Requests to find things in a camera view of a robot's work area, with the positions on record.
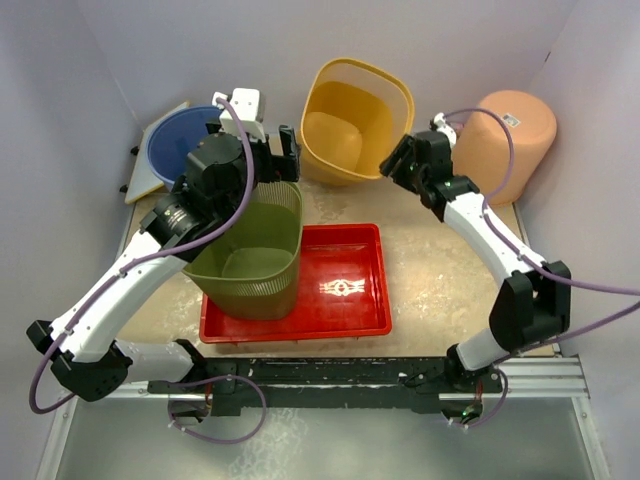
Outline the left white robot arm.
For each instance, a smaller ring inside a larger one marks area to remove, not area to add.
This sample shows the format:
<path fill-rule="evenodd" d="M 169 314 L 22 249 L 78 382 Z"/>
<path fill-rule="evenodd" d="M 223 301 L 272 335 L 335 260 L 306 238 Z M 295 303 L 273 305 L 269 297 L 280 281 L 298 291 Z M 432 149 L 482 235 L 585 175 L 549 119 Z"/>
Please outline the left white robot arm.
<path fill-rule="evenodd" d="M 202 387 L 206 359 L 187 340 L 136 344 L 117 335 L 146 300 L 248 214 L 253 191 L 300 177 L 295 131 L 279 128 L 282 152 L 268 139 L 242 135 L 219 121 L 185 156 L 185 170 L 143 218 L 121 257 L 89 292 L 53 321 L 36 320 L 26 331 L 58 382 L 87 402 L 124 383 L 165 381 L 184 392 Z"/>

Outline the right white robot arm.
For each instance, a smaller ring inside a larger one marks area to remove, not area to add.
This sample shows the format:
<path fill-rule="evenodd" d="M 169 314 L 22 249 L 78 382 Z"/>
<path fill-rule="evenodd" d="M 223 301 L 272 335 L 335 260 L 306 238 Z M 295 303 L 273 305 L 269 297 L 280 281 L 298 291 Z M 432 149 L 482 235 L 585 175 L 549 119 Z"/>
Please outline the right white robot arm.
<path fill-rule="evenodd" d="M 444 376 L 452 389 L 469 390 L 496 361 L 568 330 L 569 268 L 533 252 L 486 205 L 468 177 L 454 174 L 445 134 L 403 136 L 380 172 L 418 195 L 424 207 L 460 235 L 499 287 L 488 327 L 447 350 Z"/>

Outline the blue round plastic bucket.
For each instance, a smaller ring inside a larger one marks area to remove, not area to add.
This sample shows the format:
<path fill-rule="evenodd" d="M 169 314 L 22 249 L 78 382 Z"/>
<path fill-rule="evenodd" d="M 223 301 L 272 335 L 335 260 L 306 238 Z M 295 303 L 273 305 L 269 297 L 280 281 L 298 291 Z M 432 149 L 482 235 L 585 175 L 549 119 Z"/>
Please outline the blue round plastic bucket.
<path fill-rule="evenodd" d="M 146 142 L 148 164 L 153 174 L 171 190 L 186 171 L 186 158 L 208 135 L 206 123 L 221 110 L 212 105 L 192 106 L 161 120 Z"/>

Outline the orange round plastic bucket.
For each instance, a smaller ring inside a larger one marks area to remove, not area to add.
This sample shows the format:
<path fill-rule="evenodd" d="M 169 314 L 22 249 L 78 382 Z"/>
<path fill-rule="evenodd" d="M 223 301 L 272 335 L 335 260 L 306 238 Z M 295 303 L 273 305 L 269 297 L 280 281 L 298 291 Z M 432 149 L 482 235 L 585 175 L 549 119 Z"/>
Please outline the orange round plastic bucket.
<path fill-rule="evenodd" d="M 474 112 L 465 123 L 452 151 L 454 173 L 469 177 L 484 195 L 496 190 L 509 165 L 506 135 L 513 140 L 515 160 L 506 186 L 489 201 L 492 206 L 515 202 L 552 145 L 557 122 L 539 98 L 522 91 L 502 90 L 478 106 L 499 116 L 506 129 L 489 115 Z"/>

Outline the yellow mesh waste basket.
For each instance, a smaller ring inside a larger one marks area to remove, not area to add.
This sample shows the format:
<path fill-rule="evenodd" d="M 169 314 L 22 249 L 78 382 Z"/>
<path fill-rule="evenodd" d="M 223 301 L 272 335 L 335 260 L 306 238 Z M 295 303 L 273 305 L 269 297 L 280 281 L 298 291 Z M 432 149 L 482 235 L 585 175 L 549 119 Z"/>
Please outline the yellow mesh waste basket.
<path fill-rule="evenodd" d="M 413 126 L 409 88 L 390 73 L 353 58 L 336 58 L 316 74 L 301 118 L 302 174 L 333 186 L 375 181 Z"/>

